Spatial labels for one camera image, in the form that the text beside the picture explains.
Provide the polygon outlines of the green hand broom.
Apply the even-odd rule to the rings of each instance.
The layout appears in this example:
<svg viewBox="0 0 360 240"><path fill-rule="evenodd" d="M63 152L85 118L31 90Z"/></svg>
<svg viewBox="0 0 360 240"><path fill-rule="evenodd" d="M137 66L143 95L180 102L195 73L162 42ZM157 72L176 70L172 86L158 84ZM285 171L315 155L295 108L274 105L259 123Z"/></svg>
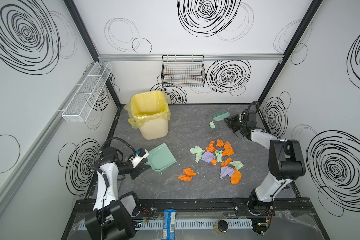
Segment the green hand broom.
<svg viewBox="0 0 360 240"><path fill-rule="evenodd" d="M230 113L226 110L219 110L209 115L210 119L212 119L213 121L222 121L225 118L228 118L229 116Z"/></svg>

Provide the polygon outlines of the green plastic dustpan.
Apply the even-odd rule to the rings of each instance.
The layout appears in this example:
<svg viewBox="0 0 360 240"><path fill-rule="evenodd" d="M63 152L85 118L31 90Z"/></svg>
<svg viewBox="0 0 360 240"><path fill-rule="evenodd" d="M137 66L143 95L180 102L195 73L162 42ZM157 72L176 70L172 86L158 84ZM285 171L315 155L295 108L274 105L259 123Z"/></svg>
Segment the green plastic dustpan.
<svg viewBox="0 0 360 240"><path fill-rule="evenodd" d="M148 165L156 172L162 172L176 162L177 160L165 143L149 151Z"/></svg>

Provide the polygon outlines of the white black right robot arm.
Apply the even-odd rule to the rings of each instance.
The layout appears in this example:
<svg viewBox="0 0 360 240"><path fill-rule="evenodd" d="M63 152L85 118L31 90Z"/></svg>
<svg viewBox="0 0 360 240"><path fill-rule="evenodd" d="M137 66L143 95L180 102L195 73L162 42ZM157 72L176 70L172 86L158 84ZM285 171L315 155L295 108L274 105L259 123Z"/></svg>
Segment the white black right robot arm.
<svg viewBox="0 0 360 240"><path fill-rule="evenodd" d="M249 212L254 216L269 211L277 194L306 173L299 141L280 138L258 128L259 108L260 104L253 101L241 114L224 118L233 133L240 132L243 137L269 150L269 172L263 182L252 190L247 203Z"/></svg>

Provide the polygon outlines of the orange far paper scrap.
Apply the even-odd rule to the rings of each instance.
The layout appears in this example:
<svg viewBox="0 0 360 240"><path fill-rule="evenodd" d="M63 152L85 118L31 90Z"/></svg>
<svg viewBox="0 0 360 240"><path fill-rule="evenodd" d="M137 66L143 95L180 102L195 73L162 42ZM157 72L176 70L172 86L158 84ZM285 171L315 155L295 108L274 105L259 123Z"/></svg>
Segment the orange far paper scrap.
<svg viewBox="0 0 360 240"><path fill-rule="evenodd" d="M222 140L217 139L216 146L217 146L218 148L223 148L224 145L225 145L225 143L224 143Z"/></svg>

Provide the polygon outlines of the orange crumpled paper scrap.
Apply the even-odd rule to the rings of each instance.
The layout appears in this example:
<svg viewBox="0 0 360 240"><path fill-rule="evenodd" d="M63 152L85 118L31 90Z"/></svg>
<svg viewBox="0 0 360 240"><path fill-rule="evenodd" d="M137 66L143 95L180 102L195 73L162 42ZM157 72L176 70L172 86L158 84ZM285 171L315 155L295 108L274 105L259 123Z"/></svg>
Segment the orange crumpled paper scrap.
<svg viewBox="0 0 360 240"><path fill-rule="evenodd" d="M216 150L214 144L215 144L215 141L211 141L211 142L209 143L209 146L206 148L206 151L207 151L207 152L210 152L210 153L213 153L213 152Z"/></svg>

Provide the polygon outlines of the cream plastic trash bin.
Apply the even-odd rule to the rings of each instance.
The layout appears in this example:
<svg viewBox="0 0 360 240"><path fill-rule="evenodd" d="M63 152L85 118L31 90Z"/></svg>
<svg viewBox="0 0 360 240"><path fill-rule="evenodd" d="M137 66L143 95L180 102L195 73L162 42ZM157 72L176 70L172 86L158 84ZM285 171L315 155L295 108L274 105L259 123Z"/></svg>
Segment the cream plastic trash bin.
<svg viewBox="0 0 360 240"><path fill-rule="evenodd" d="M169 121L164 119L149 120L139 130L146 140L163 138L169 132Z"/></svg>

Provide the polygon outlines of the orange front paper scrap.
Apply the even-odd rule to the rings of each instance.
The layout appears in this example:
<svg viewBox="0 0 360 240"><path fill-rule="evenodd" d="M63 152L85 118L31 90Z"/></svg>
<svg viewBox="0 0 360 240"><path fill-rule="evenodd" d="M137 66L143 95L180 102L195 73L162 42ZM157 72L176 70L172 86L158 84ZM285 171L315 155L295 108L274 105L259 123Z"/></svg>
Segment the orange front paper scrap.
<svg viewBox="0 0 360 240"><path fill-rule="evenodd" d="M183 174L178 177L178 180L190 182L195 176L197 176L197 174L191 168L187 168L183 169Z"/></svg>

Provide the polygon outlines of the purple crumpled paper scrap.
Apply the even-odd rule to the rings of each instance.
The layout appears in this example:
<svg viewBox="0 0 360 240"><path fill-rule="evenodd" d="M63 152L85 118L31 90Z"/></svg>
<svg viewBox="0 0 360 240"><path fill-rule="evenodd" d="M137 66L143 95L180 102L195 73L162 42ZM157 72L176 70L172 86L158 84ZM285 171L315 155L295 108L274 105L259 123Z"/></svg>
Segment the purple crumpled paper scrap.
<svg viewBox="0 0 360 240"><path fill-rule="evenodd" d="M210 163L214 159L215 159L215 155L211 152L205 152L202 154L202 161L206 163Z"/></svg>

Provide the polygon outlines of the purple front paper scrap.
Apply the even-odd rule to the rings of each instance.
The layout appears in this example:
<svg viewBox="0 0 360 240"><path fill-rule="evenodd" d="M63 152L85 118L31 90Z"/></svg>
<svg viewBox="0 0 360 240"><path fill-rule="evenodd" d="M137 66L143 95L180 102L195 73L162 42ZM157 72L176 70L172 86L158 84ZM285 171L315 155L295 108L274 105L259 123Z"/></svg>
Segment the purple front paper scrap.
<svg viewBox="0 0 360 240"><path fill-rule="evenodd" d="M235 169L233 169L231 167L221 167L220 179L222 180L226 176L231 177L234 174L234 172L235 172Z"/></svg>

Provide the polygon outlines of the blue snack packet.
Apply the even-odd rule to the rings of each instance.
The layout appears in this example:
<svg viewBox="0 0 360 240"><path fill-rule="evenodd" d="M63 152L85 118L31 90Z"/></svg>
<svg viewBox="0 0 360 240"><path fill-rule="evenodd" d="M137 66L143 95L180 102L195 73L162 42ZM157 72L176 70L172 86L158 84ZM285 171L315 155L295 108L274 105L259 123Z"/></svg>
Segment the blue snack packet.
<svg viewBox="0 0 360 240"><path fill-rule="evenodd" d="M164 210L162 240L175 240L176 210Z"/></svg>

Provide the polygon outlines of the green crumpled paper scrap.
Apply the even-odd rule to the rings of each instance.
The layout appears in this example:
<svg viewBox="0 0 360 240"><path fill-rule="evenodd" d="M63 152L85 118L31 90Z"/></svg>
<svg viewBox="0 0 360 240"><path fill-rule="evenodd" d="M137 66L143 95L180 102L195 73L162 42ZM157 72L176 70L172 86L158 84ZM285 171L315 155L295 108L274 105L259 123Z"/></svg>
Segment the green crumpled paper scrap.
<svg viewBox="0 0 360 240"><path fill-rule="evenodd" d="M205 152L201 147L195 146L190 148L190 153L195 155L195 161L198 163L202 159L202 155Z"/></svg>

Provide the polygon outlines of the orange front right scrap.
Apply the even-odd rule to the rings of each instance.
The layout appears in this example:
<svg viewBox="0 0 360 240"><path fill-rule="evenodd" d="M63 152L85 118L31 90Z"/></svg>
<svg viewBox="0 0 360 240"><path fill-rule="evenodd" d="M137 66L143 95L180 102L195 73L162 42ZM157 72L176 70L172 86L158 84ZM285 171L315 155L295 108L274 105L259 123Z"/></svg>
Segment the orange front right scrap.
<svg viewBox="0 0 360 240"><path fill-rule="evenodd" d="M234 169L234 173L231 175L231 184L237 185L242 179L242 174L237 169Z"/></svg>

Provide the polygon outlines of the yellow plastic bin liner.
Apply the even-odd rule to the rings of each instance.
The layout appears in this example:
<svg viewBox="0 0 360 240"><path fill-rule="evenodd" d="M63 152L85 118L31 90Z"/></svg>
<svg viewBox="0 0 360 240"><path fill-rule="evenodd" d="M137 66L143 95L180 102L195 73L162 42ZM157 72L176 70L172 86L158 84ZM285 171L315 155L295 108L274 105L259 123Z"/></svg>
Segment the yellow plastic bin liner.
<svg viewBox="0 0 360 240"><path fill-rule="evenodd" d="M134 95L125 106L128 112L128 122L134 129L142 127L152 120L166 120L171 118L170 97L162 91L150 91Z"/></svg>

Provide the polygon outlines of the black round knob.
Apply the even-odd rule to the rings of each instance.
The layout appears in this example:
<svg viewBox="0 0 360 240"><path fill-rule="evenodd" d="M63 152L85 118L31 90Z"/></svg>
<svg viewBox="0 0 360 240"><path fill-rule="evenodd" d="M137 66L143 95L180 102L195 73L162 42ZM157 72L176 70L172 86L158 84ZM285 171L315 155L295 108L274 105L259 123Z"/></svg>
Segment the black round knob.
<svg viewBox="0 0 360 240"><path fill-rule="evenodd" d="M218 220L215 229L218 233L225 234L229 229L228 222L225 220Z"/></svg>

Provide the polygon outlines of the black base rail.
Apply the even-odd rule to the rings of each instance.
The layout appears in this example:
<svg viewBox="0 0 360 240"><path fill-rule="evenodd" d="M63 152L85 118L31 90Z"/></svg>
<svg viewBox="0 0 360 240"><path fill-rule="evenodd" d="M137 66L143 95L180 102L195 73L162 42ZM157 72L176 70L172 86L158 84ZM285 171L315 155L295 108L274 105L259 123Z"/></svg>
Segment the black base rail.
<svg viewBox="0 0 360 240"><path fill-rule="evenodd" d="M143 209L151 216L158 215L166 209L177 212L229 212L238 216L249 215L248 198L233 199L140 199ZM277 198L270 203L257 203L254 210L262 213L266 208L274 211L312 209L309 198Z"/></svg>

